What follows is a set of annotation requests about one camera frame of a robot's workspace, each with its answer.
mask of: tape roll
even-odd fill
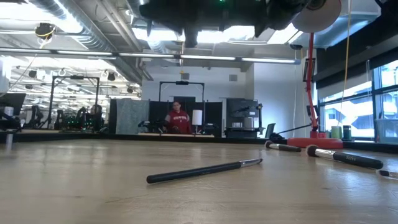
[[[324,3],[318,9],[312,9],[309,4],[294,20],[293,26],[305,33],[320,32],[330,27],[341,12],[340,0],[316,0]]]

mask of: black frame structure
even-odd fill
[[[83,76],[78,76],[78,75],[70,75],[70,76],[60,76],[60,75],[57,75],[57,76],[53,76],[53,77],[52,77],[52,83],[51,83],[51,95],[50,95],[49,116],[48,116],[48,118],[47,118],[48,124],[51,123],[51,111],[52,111],[52,103],[53,103],[53,98],[54,98],[54,89],[55,89],[55,87],[58,85],[58,83],[55,84],[55,80],[58,79],[58,78],[62,78],[63,80],[66,79],[66,78],[70,78],[71,80],[84,80],[85,78],[97,80],[97,86],[96,86],[96,92],[95,92],[95,105],[98,104],[98,92],[99,92],[99,90],[100,90],[100,78],[98,78],[98,77],[83,77]]]
[[[372,88],[370,91],[364,92],[364,93],[359,93],[353,96],[346,96],[344,97],[344,101],[349,101],[349,100],[355,100],[355,99],[361,99],[365,97],[371,97],[372,98],[372,103],[373,103],[373,127],[374,127],[374,138],[367,138],[367,137],[356,137],[353,136],[353,138],[357,140],[363,140],[363,141],[375,141],[378,136],[378,128],[376,124],[376,119],[378,113],[381,113],[384,111],[383,108],[383,99],[382,96],[383,94],[390,93],[393,91],[398,91],[398,85],[392,85],[388,87],[382,88],[382,83],[381,83],[381,68],[377,67],[375,69],[370,70],[369,69],[369,61],[366,63],[366,67],[370,73],[371,81],[372,81]],[[319,107],[321,109],[321,113],[325,114],[325,106],[326,105],[332,105],[335,103],[341,103],[342,98],[338,98],[335,100],[327,101],[327,102],[319,102]],[[321,127],[323,127],[322,131],[325,131],[325,116],[322,116],[323,119],[321,119]]]
[[[162,85],[164,83],[176,84],[176,85],[201,85],[201,100],[203,102],[203,117],[202,124],[205,125],[206,122],[206,102],[205,102],[205,83],[197,82],[186,82],[186,81],[176,81],[176,82],[159,82],[159,102],[162,99]]]

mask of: wooden table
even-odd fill
[[[398,181],[261,145],[72,140],[0,151],[1,223],[397,223]],[[398,170],[398,157],[354,151]],[[146,176],[262,157],[148,185]]]
[[[161,133],[139,133],[141,136],[165,136],[165,137],[197,137],[197,138],[214,138],[214,135],[201,134],[161,134]]]

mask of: white cylinder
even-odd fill
[[[201,110],[193,110],[192,125],[201,125],[203,112]]]

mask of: rope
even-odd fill
[[[346,48],[346,66],[345,66],[345,77],[344,77],[344,88],[343,95],[341,96],[341,104],[340,104],[340,113],[338,114],[338,123],[337,126],[340,125],[341,122],[341,112],[343,111],[343,102],[344,102],[344,93],[347,85],[347,74],[348,74],[348,54],[349,54],[349,29],[351,27],[351,10],[352,10],[353,0],[349,2],[349,11],[348,11],[348,28],[347,28],[347,48]]]

